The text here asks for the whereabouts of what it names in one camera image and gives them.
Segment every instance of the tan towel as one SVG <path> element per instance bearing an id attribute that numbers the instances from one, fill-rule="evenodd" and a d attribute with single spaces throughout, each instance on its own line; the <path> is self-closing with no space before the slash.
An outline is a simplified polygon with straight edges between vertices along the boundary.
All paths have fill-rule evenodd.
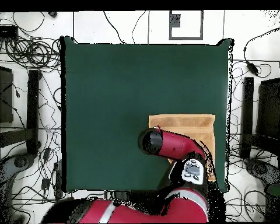
<path id="1" fill-rule="evenodd" d="M 148 127 L 159 126 L 165 131 L 170 131 L 185 135 L 196 140 L 203 148 L 203 144 L 212 155 L 212 162 L 215 163 L 215 135 L 214 135 L 215 116 L 211 114 L 161 114 L 150 115 Z M 215 181 L 215 173 L 212 169 L 211 161 L 207 161 L 208 180 Z"/>

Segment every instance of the black plug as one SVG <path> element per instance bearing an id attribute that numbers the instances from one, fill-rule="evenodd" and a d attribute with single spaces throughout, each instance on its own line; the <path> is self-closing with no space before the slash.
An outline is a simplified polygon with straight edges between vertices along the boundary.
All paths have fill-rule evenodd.
<path id="1" fill-rule="evenodd" d="M 50 179 L 49 178 L 43 178 L 41 181 L 41 189 L 44 190 L 44 195 L 46 194 L 46 191 L 49 190 L 50 187 Z"/>
<path id="2" fill-rule="evenodd" d="M 50 155 L 51 155 L 51 149 L 45 149 L 44 150 L 44 156 L 43 156 L 44 164 L 47 163 Z"/>
<path id="3" fill-rule="evenodd" d="M 255 76 L 258 76 L 258 69 L 256 68 L 256 66 L 250 62 L 247 62 L 247 68 L 249 69 L 249 71 L 251 71 L 252 74 L 254 74 Z"/>
<path id="4" fill-rule="evenodd" d="M 57 12 L 48 12 L 48 14 L 50 16 L 52 16 L 53 18 L 56 18 L 56 16 L 57 16 Z"/>
<path id="5" fill-rule="evenodd" d="M 60 165 L 59 162 L 55 162 L 53 171 L 57 171 L 59 169 L 59 165 Z"/>

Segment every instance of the power strip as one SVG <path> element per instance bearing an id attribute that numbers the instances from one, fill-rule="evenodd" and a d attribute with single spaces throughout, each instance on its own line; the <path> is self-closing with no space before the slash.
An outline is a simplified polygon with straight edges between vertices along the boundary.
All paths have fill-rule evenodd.
<path id="1" fill-rule="evenodd" d="M 15 25 L 0 25 L 0 40 L 16 40 L 19 37 L 19 29 Z"/>

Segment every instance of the green table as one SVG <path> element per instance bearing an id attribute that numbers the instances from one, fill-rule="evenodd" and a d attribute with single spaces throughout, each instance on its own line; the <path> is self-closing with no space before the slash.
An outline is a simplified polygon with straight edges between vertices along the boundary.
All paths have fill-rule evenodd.
<path id="1" fill-rule="evenodd" d="M 63 98 L 66 95 L 62 164 L 67 191 L 157 190 L 168 161 L 144 155 L 137 137 L 148 127 L 148 115 L 179 113 L 216 115 L 216 177 L 221 191 L 227 190 L 226 108 L 232 40 L 213 46 L 60 40 L 65 66 L 61 75 Z"/>

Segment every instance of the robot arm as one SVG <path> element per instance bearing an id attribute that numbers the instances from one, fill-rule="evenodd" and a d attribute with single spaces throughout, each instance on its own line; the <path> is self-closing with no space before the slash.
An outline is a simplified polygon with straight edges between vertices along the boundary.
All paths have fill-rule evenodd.
<path id="1" fill-rule="evenodd" d="M 168 184 L 158 195 L 160 214 L 137 211 L 126 203 L 109 200 L 76 199 L 54 205 L 42 223 L 148 223 L 207 222 L 207 168 L 204 150 L 192 139 L 150 128 L 138 138 L 146 154 L 174 159 L 166 175 Z M 62 218 L 56 215 L 70 212 Z"/>

